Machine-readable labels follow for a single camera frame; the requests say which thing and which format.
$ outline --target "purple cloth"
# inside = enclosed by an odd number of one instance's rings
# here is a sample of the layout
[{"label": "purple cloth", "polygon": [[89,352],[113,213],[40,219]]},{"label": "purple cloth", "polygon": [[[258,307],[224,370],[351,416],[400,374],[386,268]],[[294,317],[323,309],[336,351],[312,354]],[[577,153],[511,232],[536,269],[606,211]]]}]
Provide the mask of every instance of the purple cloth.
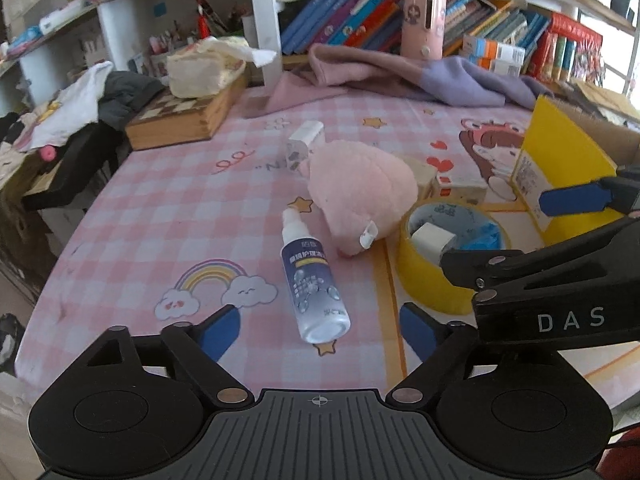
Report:
[{"label": "purple cloth", "polygon": [[314,44],[309,68],[285,72],[268,98],[250,102],[247,116],[270,114],[340,95],[348,88],[457,107],[500,107],[511,102],[533,110],[551,92],[529,76],[490,72],[459,56],[420,61],[349,46]]}]

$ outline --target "spray bottle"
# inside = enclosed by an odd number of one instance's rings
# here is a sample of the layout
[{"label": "spray bottle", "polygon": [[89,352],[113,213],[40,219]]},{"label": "spray bottle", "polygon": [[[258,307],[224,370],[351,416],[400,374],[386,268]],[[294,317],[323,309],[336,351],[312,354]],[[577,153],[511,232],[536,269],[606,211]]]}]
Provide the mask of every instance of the spray bottle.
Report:
[{"label": "spray bottle", "polygon": [[280,251],[303,341],[328,343],[347,333],[349,315],[334,283],[322,244],[309,234],[297,209],[282,213]]}]

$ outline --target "rainbow print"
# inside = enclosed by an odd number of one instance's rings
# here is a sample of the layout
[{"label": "rainbow print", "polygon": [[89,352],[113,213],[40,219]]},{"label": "rainbow print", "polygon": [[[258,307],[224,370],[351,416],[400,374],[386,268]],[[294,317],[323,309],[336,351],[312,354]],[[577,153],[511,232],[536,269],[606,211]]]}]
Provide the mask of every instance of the rainbow print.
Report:
[{"label": "rainbow print", "polygon": [[193,289],[204,280],[220,280],[226,288],[229,288],[231,282],[238,276],[246,276],[241,266],[231,260],[216,258],[195,264],[180,277],[175,288],[193,292]]}]

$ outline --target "red heart print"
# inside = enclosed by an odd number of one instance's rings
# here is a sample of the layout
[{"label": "red heart print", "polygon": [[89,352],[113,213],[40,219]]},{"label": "red heart print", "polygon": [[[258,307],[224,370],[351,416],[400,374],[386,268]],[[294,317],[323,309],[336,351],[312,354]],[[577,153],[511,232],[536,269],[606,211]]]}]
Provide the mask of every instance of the red heart print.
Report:
[{"label": "red heart print", "polygon": [[445,173],[446,171],[453,170],[453,162],[451,162],[448,158],[440,160],[436,156],[430,156],[429,158],[427,158],[427,164],[431,164],[440,173]]}]

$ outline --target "tablecloth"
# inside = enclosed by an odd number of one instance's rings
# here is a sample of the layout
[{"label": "tablecloth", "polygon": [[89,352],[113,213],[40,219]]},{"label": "tablecloth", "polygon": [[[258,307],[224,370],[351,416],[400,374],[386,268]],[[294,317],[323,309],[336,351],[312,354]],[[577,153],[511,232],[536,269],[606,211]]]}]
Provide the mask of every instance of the tablecloth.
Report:
[{"label": "tablecloth", "polygon": [[[158,333],[178,320],[198,323],[226,303],[239,308],[241,327],[220,364],[256,394],[378,388],[384,395],[419,364],[399,336],[398,309],[410,298],[395,276],[395,238],[341,258],[305,179],[287,169],[286,139],[305,120],[322,121],[327,141],[360,140],[426,160],[442,174],[492,180],[489,209],[513,245],[541,246],[522,204],[497,183],[518,155],[514,139],[528,110],[354,92],[242,118],[247,99],[261,91],[245,92],[210,141],[132,153],[101,192],[61,254],[20,347],[17,373],[34,397],[109,326]],[[324,243],[351,317],[336,342],[311,346],[298,334],[280,261],[281,212],[291,204]],[[637,346],[574,351],[570,360],[617,404],[640,389]]]}]

